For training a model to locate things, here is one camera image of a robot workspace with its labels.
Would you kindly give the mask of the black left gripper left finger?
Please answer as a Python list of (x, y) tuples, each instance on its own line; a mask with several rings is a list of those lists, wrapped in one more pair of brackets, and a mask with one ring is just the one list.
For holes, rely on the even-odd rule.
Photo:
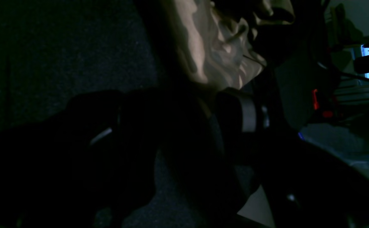
[(160, 89), (79, 95), (0, 132), (0, 225), (121, 228), (156, 193), (158, 150), (208, 221), (225, 217), (229, 165), (197, 100)]

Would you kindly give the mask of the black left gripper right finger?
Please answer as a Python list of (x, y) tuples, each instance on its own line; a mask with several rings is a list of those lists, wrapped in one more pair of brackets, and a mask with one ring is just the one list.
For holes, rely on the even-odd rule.
[(225, 151), (251, 166), (279, 228), (369, 228), (369, 178), (303, 141), (251, 94), (216, 95)]

